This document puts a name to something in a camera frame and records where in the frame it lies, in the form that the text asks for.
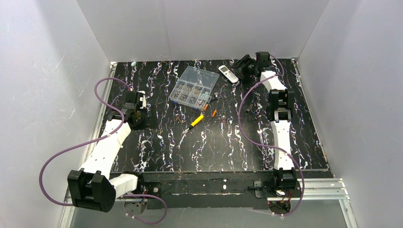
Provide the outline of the white remote control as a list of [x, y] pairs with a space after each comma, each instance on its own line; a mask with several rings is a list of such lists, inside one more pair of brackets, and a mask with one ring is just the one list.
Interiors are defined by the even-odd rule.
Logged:
[[227, 78], [232, 84], [235, 84], [239, 81], [238, 77], [225, 65], [219, 66], [218, 70], [223, 74], [225, 78]]

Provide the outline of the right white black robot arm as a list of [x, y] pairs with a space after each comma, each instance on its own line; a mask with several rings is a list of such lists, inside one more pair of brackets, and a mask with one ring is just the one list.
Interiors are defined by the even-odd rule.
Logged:
[[246, 54], [234, 63], [232, 69], [239, 79], [249, 76], [260, 77], [252, 88], [263, 84], [269, 92], [266, 116], [274, 136], [274, 145], [269, 146], [275, 152], [273, 175], [264, 187], [271, 191], [293, 190], [297, 184], [294, 160], [290, 152], [290, 126], [294, 114], [295, 93], [286, 88], [279, 75], [270, 70], [269, 52], [256, 53], [253, 59]]

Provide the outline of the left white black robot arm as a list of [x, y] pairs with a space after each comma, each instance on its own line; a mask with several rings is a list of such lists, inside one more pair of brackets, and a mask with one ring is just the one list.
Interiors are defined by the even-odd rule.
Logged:
[[119, 111], [107, 116], [102, 140], [80, 169], [71, 170], [68, 187], [73, 206], [108, 212], [117, 198], [137, 188], [136, 174], [111, 178], [110, 171], [124, 141], [132, 131], [157, 127], [154, 105], [147, 106], [145, 91], [129, 91]]

